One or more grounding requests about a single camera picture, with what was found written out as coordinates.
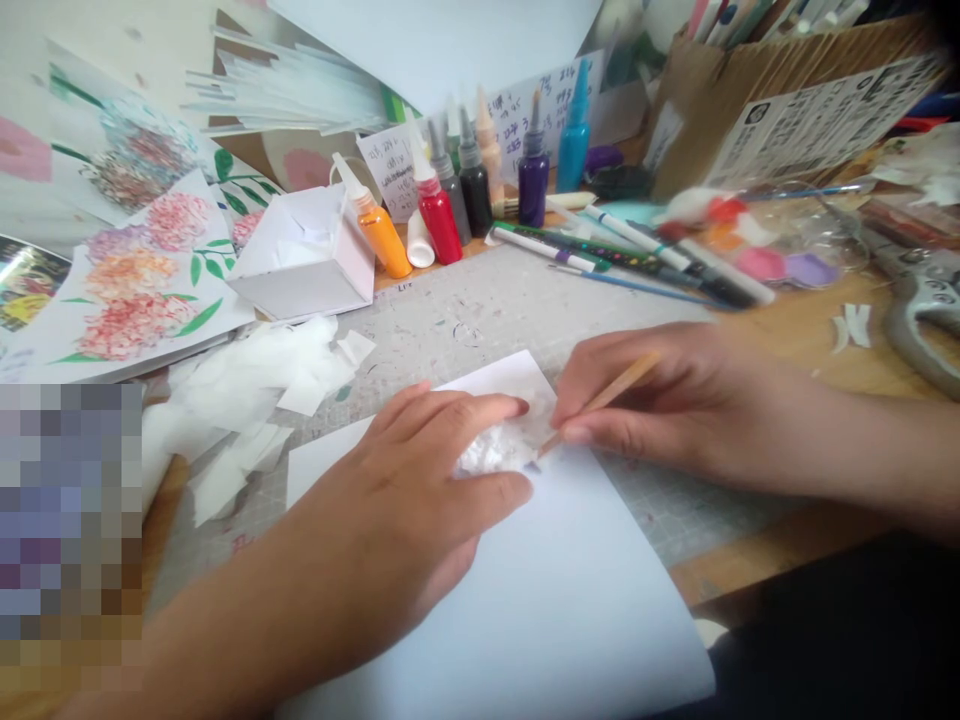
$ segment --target pixelated area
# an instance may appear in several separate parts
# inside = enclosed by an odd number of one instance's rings
[[[141,405],[0,385],[0,693],[96,689],[138,650]]]

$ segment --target right hand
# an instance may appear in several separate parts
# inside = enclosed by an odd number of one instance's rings
[[[651,351],[661,360],[639,387],[577,416]],[[560,377],[551,424],[568,443],[740,488],[809,495],[822,481],[864,468],[860,443],[843,440],[866,439],[862,404],[712,325],[674,323],[578,344]]]

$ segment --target purple paint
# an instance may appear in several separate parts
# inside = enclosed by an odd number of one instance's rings
[[[530,129],[523,136],[523,157],[517,166],[520,185],[520,224],[543,227],[547,211],[547,183],[550,181],[550,158],[543,150],[540,128],[540,91],[533,94]]]
[[[813,253],[787,256],[787,275],[791,282],[808,288],[833,285],[843,273]]]

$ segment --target paint bottle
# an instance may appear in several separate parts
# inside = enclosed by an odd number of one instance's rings
[[[590,147],[590,125],[587,124],[587,111],[590,109],[590,100],[587,98],[589,74],[587,59],[582,58],[577,72],[577,87],[570,101],[570,109],[567,110],[567,124],[560,135],[557,192],[579,190],[583,178],[583,166],[587,162],[587,149]]]
[[[460,114],[453,95],[447,96],[447,152],[453,161],[453,171],[460,172]]]
[[[413,155],[413,181],[417,184],[418,203],[423,222],[433,238],[433,248],[441,265],[463,259],[463,248],[453,219],[450,196],[440,187],[440,178],[420,146],[419,133],[410,131],[410,154]]]
[[[487,168],[490,202],[500,202],[503,200],[503,175],[500,169],[503,163],[503,153],[497,143],[497,128],[490,116],[490,108],[487,107],[487,97],[483,94],[483,88],[479,85],[477,86],[477,142],[480,144],[480,151],[483,154],[483,166]]]
[[[523,136],[523,157],[517,166],[517,176],[520,185],[520,224],[543,227],[550,158],[544,152],[543,130],[540,129],[540,90],[533,93],[530,129]]]
[[[460,108],[460,189],[467,205],[470,234],[486,237],[493,226],[490,184],[483,166],[483,153],[473,136],[473,127],[465,107]]]
[[[443,145],[443,139],[437,132],[437,126],[433,120],[427,122],[430,128],[430,164],[437,171],[437,177],[440,179],[440,187],[444,189],[450,198],[450,207],[453,208],[453,219],[457,224],[457,235],[460,236],[461,245],[469,245],[473,240],[470,234],[470,218],[467,217],[467,206],[463,203],[463,191],[460,189],[460,178],[453,171],[453,161],[447,154],[447,149]]]
[[[387,274],[392,278],[406,277],[413,272],[413,268],[387,211],[374,202],[371,192],[357,180],[340,153],[333,154],[333,162],[347,187],[347,197],[357,211],[360,231],[387,269]]]

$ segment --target cardboard box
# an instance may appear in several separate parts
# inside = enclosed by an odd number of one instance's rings
[[[227,283],[271,320],[369,305],[374,255],[348,205],[342,184],[275,197]]]
[[[693,185],[826,183],[942,79],[925,15],[725,52],[674,40],[642,144],[653,198]]]

